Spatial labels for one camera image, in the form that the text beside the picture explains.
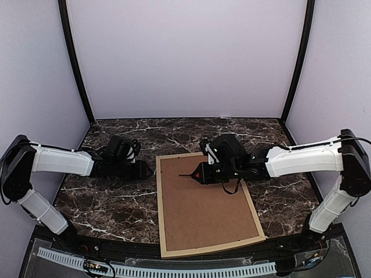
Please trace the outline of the red handled screwdriver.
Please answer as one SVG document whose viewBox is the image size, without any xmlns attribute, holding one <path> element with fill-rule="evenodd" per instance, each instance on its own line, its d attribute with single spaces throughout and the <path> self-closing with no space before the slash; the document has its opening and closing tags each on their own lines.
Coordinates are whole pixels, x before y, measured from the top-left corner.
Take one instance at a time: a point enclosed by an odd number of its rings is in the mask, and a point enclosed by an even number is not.
<svg viewBox="0 0 371 278">
<path fill-rule="evenodd" d="M 192 178 L 201 178 L 199 173 L 192 174 L 179 174 L 179 177 L 192 177 Z"/>
</svg>

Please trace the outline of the wooden picture frame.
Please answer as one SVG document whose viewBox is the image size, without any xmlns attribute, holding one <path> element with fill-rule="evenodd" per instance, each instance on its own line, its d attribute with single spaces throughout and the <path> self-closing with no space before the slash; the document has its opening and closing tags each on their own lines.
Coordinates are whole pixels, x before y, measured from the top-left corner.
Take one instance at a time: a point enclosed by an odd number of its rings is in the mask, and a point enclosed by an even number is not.
<svg viewBox="0 0 371 278">
<path fill-rule="evenodd" d="M 200 152 L 156 158 L 159 227 L 170 232 L 180 225 L 219 227 L 250 221 L 261 225 L 244 182 L 236 194 L 229 195 L 222 184 L 200 185 L 190 177 L 179 177 L 192 173 L 205 160 Z"/>
</svg>

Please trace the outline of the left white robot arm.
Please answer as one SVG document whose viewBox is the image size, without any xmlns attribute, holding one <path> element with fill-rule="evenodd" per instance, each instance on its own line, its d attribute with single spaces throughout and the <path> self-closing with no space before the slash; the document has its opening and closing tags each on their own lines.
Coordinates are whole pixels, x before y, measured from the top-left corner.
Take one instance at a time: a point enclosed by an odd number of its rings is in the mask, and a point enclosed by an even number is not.
<svg viewBox="0 0 371 278">
<path fill-rule="evenodd" d="M 47 198 L 32 185 L 37 173 L 72 174 L 89 178 L 118 177 L 125 181 L 142 181 L 153 175 L 147 162 L 138 159 L 138 140 L 112 136 L 107 145 L 62 148 L 31 141 L 18 135 L 1 157 L 1 199 L 8 206 L 19 204 L 34 220 L 59 236 L 59 243 L 70 253 L 78 252 L 82 240 L 76 230 Z"/>
</svg>

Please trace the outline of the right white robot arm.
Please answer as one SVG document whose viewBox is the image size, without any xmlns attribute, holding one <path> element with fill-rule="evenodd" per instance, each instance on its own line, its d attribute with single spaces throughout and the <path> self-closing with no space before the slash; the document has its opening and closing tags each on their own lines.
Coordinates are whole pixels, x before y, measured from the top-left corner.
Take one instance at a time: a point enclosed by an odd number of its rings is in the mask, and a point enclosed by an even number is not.
<svg viewBox="0 0 371 278">
<path fill-rule="evenodd" d="M 316 171 L 336 171 L 340 175 L 333 189 L 311 213 L 308 229 L 296 237 L 296 247 L 308 251 L 318 242 L 318 233 L 347 207 L 370 192 L 369 157 L 361 142 L 350 129 L 340 135 L 311 144 L 274 145 L 251 153 L 233 134 L 223 134 L 199 145 L 207 157 L 190 174 L 201 185 L 224 184 L 230 180 L 262 181 L 283 175 Z"/>
</svg>

